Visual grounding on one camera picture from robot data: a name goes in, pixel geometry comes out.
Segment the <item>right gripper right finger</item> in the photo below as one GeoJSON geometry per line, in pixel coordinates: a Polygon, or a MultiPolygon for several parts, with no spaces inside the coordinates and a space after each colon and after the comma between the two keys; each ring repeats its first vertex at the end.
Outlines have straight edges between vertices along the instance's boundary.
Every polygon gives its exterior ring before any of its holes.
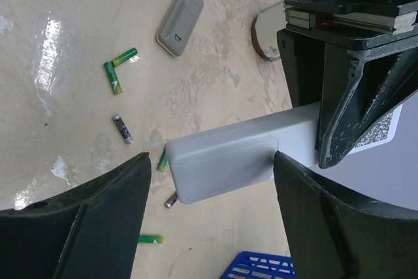
{"type": "Polygon", "coordinates": [[[282,152],[274,181],[297,278],[416,278],[417,211],[363,195],[282,152]]]}

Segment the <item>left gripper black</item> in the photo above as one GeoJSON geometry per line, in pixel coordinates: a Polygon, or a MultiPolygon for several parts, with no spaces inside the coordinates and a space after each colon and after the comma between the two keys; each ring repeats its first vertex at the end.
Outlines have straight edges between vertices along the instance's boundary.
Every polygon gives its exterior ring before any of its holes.
{"type": "Polygon", "coordinates": [[[417,0],[284,3],[291,18],[312,12],[336,24],[388,34],[316,30],[319,41],[287,29],[277,32],[292,107],[321,100],[317,150],[319,167],[327,169],[383,115],[417,93],[417,0]]]}

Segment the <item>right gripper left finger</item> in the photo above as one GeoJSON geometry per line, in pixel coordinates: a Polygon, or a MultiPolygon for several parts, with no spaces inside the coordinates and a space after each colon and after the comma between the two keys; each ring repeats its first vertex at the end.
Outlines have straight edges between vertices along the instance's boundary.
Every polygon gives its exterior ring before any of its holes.
{"type": "Polygon", "coordinates": [[[152,176],[142,152],[54,197],[1,211],[2,278],[130,278],[152,176]]]}

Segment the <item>black battery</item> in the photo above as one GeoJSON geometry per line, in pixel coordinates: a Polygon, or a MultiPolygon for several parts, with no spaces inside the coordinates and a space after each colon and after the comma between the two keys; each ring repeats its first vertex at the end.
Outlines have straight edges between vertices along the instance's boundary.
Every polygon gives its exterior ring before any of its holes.
{"type": "Polygon", "coordinates": [[[120,132],[120,135],[122,136],[125,143],[126,144],[132,144],[133,143],[133,138],[132,138],[125,122],[121,118],[121,116],[119,114],[114,115],[112,117],[112,121],[114,122],[116,128],[120,132]]]}
{"type": "Polygon", "coordinates": [[[165,202],[164,207],[166,209],[172,208],[172,206],[177,202],[178,194],[174,192],[165,202]]]}

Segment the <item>white remote control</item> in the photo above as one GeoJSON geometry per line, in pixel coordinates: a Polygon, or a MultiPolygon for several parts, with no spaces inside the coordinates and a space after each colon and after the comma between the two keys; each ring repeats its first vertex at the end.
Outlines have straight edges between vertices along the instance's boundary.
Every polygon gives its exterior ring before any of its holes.
{"type": "Polygon", "coordinates": [[[277,151],[318,166],[318,118],[319,103],[312,103],[168,141],[179,201],[196,203],[272,179],[277,151]]]}

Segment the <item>grey remote control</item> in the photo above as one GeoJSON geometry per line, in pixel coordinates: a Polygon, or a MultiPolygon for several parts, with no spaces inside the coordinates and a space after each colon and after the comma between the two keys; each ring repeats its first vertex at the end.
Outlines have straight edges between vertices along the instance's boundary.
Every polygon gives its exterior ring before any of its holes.
{"type": "Polygon", "coordinates": [[[203,0],[175,0],[156,35],[156,41],[173,57],[179,57],[189,42],[204,8],[203,0]]]}

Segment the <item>green battery right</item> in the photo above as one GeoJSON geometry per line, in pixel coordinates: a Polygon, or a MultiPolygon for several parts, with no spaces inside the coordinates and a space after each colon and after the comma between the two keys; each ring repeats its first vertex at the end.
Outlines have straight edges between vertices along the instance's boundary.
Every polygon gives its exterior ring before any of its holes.
{"type": "Polygon", "coordinates": [[[164,237],[162,235],[140,235],[138,243],[162,244],[164,243],[164,237]]]}

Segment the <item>green battery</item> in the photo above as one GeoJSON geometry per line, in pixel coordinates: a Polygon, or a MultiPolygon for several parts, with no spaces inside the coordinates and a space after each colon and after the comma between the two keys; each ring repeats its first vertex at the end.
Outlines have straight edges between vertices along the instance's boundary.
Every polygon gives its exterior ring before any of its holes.
{"type": "Polygon", "coordinates": [[[138,243],[162,244],[164,243],[164,237],[162,235],[140,235],[138,243]]]}
{"type": "Polygon", "coordinates": [[[165,169],[167,168],[167,164],[168,164],[167,152],[166,152],[166,149],[164,149],[156,169],[159,172],[165,172],[165,169]]]}
{"type": "Polygon", "coordinates": [[[110,87],[112,89],[112,92],[115,95],[121,94],[123,92],[123,90],[121,88],[120,81],[119,81],[118,76],[116,74],[115,66],[113,65],[112,62],[108,61],[108,62],[105,62],[103,64],[103,67],[104,67],[104,71],[107,75],[107,78],[110,82],[110,87]]]}

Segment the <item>white tissue roll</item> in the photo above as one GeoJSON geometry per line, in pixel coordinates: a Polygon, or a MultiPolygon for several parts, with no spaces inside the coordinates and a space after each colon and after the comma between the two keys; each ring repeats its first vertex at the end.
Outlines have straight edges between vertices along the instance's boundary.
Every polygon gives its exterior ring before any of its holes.
{"type": "Polygon", "coordinates": [[[283,1],[264,9],[253,19],[251,25],[253,47],[264,60],[281,59],[277,32],[284,29],[286,24],[283,1]]]}

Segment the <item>blue plastic basket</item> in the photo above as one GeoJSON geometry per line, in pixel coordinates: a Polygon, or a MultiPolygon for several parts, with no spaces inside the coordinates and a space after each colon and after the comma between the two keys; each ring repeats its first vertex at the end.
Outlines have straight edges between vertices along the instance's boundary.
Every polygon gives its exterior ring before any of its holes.
{"type": "Polygon", "coordinates": [[[295,279],[296,274],[290,257],[242,251],[235,257],[220,278],[295,279]]]}

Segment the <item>green battery centre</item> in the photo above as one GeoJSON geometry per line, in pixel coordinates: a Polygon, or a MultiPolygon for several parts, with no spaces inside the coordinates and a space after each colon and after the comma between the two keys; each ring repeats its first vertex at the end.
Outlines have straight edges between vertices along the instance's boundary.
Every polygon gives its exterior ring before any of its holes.
{"type": "Polygon", "coordinates": [[[167,168],[167,164],[168,164],[167,152],[166,152],[166,149],[164,149],[156,169],[159,172],[165,172],[165,169],[167,168]]]}

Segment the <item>green battery left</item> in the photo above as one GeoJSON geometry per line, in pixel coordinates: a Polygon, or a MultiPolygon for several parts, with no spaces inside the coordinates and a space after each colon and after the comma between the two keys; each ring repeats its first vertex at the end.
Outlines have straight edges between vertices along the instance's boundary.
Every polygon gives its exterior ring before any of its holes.
{"type": "Polygon", "coordinates": [[[121,94],[123,92],[123,90],[121,88],[120,81],[119,81],[118,76],[116,74],[115,66],[113,65],[112,62],[108,61],[108,62],[105,62],[103,64],[103,67],[104,67],[104,71],[107,75],[107,78],[110,82],[110,87],[112,89],[112,92],[115,95],[121,94]]]}

